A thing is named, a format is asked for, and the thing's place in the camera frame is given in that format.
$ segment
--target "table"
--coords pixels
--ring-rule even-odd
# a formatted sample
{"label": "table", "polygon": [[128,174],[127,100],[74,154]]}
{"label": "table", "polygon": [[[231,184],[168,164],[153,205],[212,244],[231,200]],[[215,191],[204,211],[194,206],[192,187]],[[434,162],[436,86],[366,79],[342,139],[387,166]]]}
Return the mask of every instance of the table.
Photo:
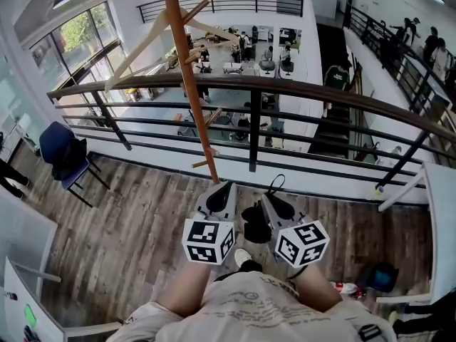
{"label": "table", "polygon": [[429,199],[432,224],[432,275],[427,294],[382,297],[377,303],[435,303],[456,288],[456,170],[424,162],[418,174],[400,191],[378,207],[383,212],[421,180]]}
{"label": "table", "polygon": [[20,272],[26,272],[42,279],[60,282],[58,276],[45,274],[37,270],[29,269],[15,264],[6,258],[4,289],[6,292],[15,293],[18,300],[5,299],[6,325],[9,333],[16,341],[24,339],[24,327],[28,321],[24,316],[24,309],[30,306],[36,319],[36,325],[31,328],[43,342],[66,342],[70,337],[88,336],[92,334],[115,331],[122,325],[118,322],[101,324],[87,327],[62,327],[44,308],[37,295],[32,292],[22,279]]}
{"label": "table", "polygon": [[232,73],[232,72],[241,74],[241,72],[242,72],[242,63],[226,62],[223,65],[223,73]]}

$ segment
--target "sneaker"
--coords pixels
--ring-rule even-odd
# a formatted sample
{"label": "sneaker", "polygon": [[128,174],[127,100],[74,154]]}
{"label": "sneaker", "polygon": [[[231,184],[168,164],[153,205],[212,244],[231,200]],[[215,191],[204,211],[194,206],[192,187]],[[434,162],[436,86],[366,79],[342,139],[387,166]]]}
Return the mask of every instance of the sneaker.
{"label": "sneaker", "polygon": [[238,267],[241,267],[245,261],[249,261],[250,259],[252,259],[252,256],[245,249],[238,248],[234,253],[234,260]]}

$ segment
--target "wooden handrail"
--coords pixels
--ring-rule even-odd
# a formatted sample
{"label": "wooden handrail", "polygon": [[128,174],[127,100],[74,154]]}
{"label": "wooden handrail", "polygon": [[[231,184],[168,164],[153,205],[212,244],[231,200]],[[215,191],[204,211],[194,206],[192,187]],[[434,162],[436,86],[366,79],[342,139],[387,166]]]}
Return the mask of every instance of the wooden handrail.
{"label": "wooden handrail", "polygon": [[[299,98],[309,98],[319,101],[327,101],[335,104],[347,105],[351,108],[361,109],[370,113],[397,120],[402,123],[425,130],[429,133],[440,135],[448,140],[456,142],[456,133],[444,129],[430,120],[421,117],[408,110],[384,103],[383,101],[369,98],[363,95],[348,93],[342,90],[328,88],[326,86],[304,83],[301,81],[282,80],[280,78],[264,78],[259,76],[236,76],[215,75],[203,73],[195,75],[197,84],[209,88],[224,88],[232,90],[261,90],[266,93],[278,93]],[[114,85],[113,90],[129,88],[178,88],[182,82],[179,73],[166,73],[154,76],[134,76],[127,78]],[[88,93],[91,91],[103,91],[105,81],[87,83],[70,88],[63,88],[48,93],[49,98],[61,98],[67,95]]]}

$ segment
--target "person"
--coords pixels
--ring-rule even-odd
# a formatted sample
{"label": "person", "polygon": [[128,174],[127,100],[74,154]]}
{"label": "person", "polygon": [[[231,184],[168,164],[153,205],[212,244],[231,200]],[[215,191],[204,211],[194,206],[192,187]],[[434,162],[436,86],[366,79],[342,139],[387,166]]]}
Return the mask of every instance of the person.
{"label": "person", "polygon": [[272,46],[269,46],[269,48],[264,51],[263,57],[265,61],[272,61],[272,50]]}
{"label": "person", "polygon": [[390,26],[391,28],[397,29],[396,36],[404,42],[407,46],[411,47],[413,45],[413,41],[415,37],[421,38],[421,36],[417,33],[416,26],[420,24],[420,19],[414,18],[411,21],[409,18],[404,18],[404,25],[403,26]]}
{"label": "person", "polygon": [[290,64],[291,62],[291,47],[289,44],[285,46],[285,49],[282,51],[280,55],[280,60],[285,62],[286,64]]}
{"label": "person", "polygon": [[234,259],[239,270],[209,287],[210,266],[187,262],[157,301],[134,311],[108,342],[396,341],[387,321],[358,301],[343,301],[315,264],[293,289],[263,274],[244,249]]}
{"label": "person", "polygon": [[[336,88],[339,90],[345,90],[347,83],[350,83],[350,73],[348,69],[350,68],[351,63],[347,59],[346,62],[342,65],[332,65],[325,74],[325,79],[323,84],[330,88]],[[326,118],[328,115],[328,110],[332,109],[333,104],[324,103],[323,117]]]}
{"label": "person", "polygon": [[239,47],[239,44],[234,41],[231,43],[231,57],[233,58],[233,62],[241,63],[241,48]]}
{"label": "person", "polygon": [[241,32],[241,39],[239,40],[239,45],[241,46],[241,58],[243,60],[249,60],[249,50],[247,46],[250,44],[248,35],[245,34],[245,31]]}
{"label": "person", "polygon": [[201,62],[209,62],[209,51],[207,49],[201,51]]}
{"label": "person", "polygon": [[434,67],[432,68],[434,73],[440,80],[445,82],[447,71],[451,67],[451,56],[443,38],[438,39],[437,48],[432,53],[430,61],[434,63]]}
{"label": "person", "polygon": [[426,39],[426,44],[423,50],[423,60],[426,62],[426,64],[432,68],[434,65],[433,62],[431,62],[430,58],[432,54],[434,53],[435,49],[438,47],[439,44],[439,33],[437,29],[434,26],[430,27],[430,36]]}
{"label": "person", "polygon": [[432,342],[453,341],[456,335],[456,290],[451,291],[431,305],[407,305],[404,313],[431,315],[426,318],[401,321],[398,319],[398,312],[392,312],[389,320],[396,334],[437,331]]}
{"label": "person", "polygon": [[17,187],[11,185],[6,179],[17,181],[19,184],[26,187],[30,184],[30,180],[28,177],[23,176],[8,163],[4,162],[3,160],[0,160],[0,185],[7,189],[15,197],[22,199],[24,193]]}

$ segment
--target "railing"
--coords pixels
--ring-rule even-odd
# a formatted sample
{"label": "railing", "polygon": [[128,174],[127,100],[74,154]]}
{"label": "railing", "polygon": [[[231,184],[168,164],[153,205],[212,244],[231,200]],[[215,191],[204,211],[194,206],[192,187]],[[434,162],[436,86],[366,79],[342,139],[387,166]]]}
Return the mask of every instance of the railing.
{"label": "railing", "polygon": [[[209,126],[209,139],[213,145],[222,147],[230,147],[241,150],[249,151],[248,157],[237,157],[232,155],[216,155],[215,157],[222,158],[225,160],[246,162],[249,163],[249,170],[255,171],[257,165],[267,167],[280,167],[288,170],[302,171],[302,172],[313,172],[322,175],[330,175],[337,177],[345,177],[356,180],[363,180],[377,183],[377,186],[384,186],[386,184],[404,185],[405,182],[394,180],[396,175],[414,176],[416,172],[404,170],[405,164],[420,164],[421,159],[413,157],[417,150],[423,150],[425,152],[431,152],[433,154],[447,157],[449,160],[456,160],[456,157],[448,155],[447,153],[425,145],[424,142],[429,135],[442,138],[449,143],[456,143],[456,134],[442,128],[439,125],[429,121],[428,119],[406,111],[399,109],[393,105],[381,102],[379,100],[366,98],[361,95],[355,95],[347,93],[341,90],[334,90],[319,85],[312,85],[309,83],[296,82],[282,80],[278,78],[259,78],[254,76],[233,76],[233,75],[196,75],[197,85],[205,86],[211,89],[232,89],[241,90],[246,92],[247,101],[251,103],[251,108],[244,106],[232,106],[222,107],[224,120],[216,121],[215,124]],[[155,101],[140,101],[131,103],[106,103],[100,96],[100,92],[104,89],[104,82],[89,83],[86,85],[78,85],[72,88],[64,88],[48,94],[49,98],[53,100],[57,105],[56,108],[63,110],[63,117],[68,121],[69,125],[76,130],[76,134],[83,138],[91,138],[96,140],[106,140],[113,143],[122,143],[128,150],[132,147],[148,147],[156,150],[165,150],[172,152],[181,152],[191,155],[201,155],[201,150],[180,148],[176,145],[176,142],[187,142],[187,143],[199,143],[200,139],[197,137],[196,125],[192,120],[190,111],[190,104],[187,99],[184,99],[182,90],[179,88],[182,82],[182,76],[180,74],[163,74],[156,76],[140,76],[128,78],[121,83],[117,84],[113,90],[125,90],[129,88],[171,88],[168,90],[175,90],[173,95],[180,95],[182,102],[161,101],[159,99]],[[59,105],[57,100],[63,96],[78,94],[91,94],[95,100],[94,103],[81,103],[72,105]],[[398,135],[391,135],[389,133],[382,133],[369,128],[357,127],[355,125],[340,123],[325,118],[315,118],[305,115],[297,115],[293,113],[281,113],[276,110],[262,110],[261,101],[262,93],[270,94],[284,94],[296,96],[298,98],[310,98],[319,101],[332,102],[334,104],[347,105],[350,108],[363,110],[365,112],[374,113],[387,117],[393,120],[397,120],[402,123],[406,123],[415,128],[418,128],[417,137],[413,140],[409,138],[400,137]],[[99,108],[100,115],[95,115],[93,111],[90,115],[69,115],[65,113],[67,110],[75,110],[82,108],[87,110],[88,108]],[[128,115],[115,116],[112,110],[118,108],[140,108],[140,113],[143,118],[129,117]],[[146,115],[148,110],[156,110],[156,108],[177,108],[181,110],[188,110],[190,115],[187,120],[178,120],[174,116],[166,118],[163,115]],[[203,106],[203,110],[216,110],[219,106],[206,105]],[[239,119],[246,114],[251,115],[251,123],[259,123],[260,116],[269,116],[270,118],[279,118],[282,120],[295,120],[304,123],[313,124],[331,124],[340,129],[350,130],[356,133],[363,133],[366,135],[372,135],[379,138],[385,138],[392,140],[395,143],[400,144],[402,147],[407,147],[404,155],[398,155],[391,152],[384,152],[377,149],[361,147],[357,145],[350,145],[346,143],[339,143],[332,140],[322,140],[320,138],[311,138],[299,134],[288,134],[276,130],[260,130],[260,128],[250,128],[244,126],[238,126]],[[91,125],[81,125],[78,120],[84,120],[91,123]],[[126,127],[126,123],[139,123],[135,130]],[[222,136],[222,139],[214,139],[211,135],[215,133],[241,133],[245,136],[250,135],[249,142],[247,139],[238,140],[234,135]],[[107,138],[102,133],[115,133],[116,136]],[[301,143],[319,143],[324,145],[332,145],[336,147],[342,147],[346,150],[352,150],[356,152],[368,153],[376,156],[382,156],[386,159],[391,159],[395,162],[391,163],[390,166],[385,165],[374,165],[367,162],[359,162],[355,160],[348,160],[337,157],[329,157],[324,155],[315,155],[305,152],[294,152],[290,150],[284,150],[279,148],[272,148],[270,145],[260,145],[259,138],[279,138],[282,140],[293,140]],[[154,142],[146,141],[145,138],[158,138],[161,140],[169,140],[170,145],[157,144]],[[286,164],[283,162],[269,162],[264,160],[258,160],[258,154],[269,153],[275,155],[283,155],[290,157],[297,157],[306,160],[317,160],[322,162],[332,162],[339,165],[354,166],[368,170],[377,170],[385,172],[385,176],[374,177],[367,175],[357,175],[353,173],[347,173],[346,170],[329,171],[321,170],[313,167],[304,167],[297,165]]]}
{"label": "railing", "polygon": [[[215,13],[217,11],[273,11],[275,13],[302,16],[304,0],[208,0],[202,11]],[[191,10],[201,0],[179,0],[182,8]],[[165,0],[137,6],[144,23],[154,21],[158,14],[165,8]]]}
{"label": "railing", "polygon": [[[408,100],[409,110],[456,132],[453,120],[456,114],[452,112],[455,100],[445,84],[414,50],[385,27],[384,21],[378,23],[352,7],[351,0],[348,0],[344,26],[358,35],[363,44],[372,50],[402,90]],[[443,152],[456,155],[454,145],[436,138],[431,138],[431,143]],[[440,157],[437,158],[437,163],[454,167],[451,162]]]}

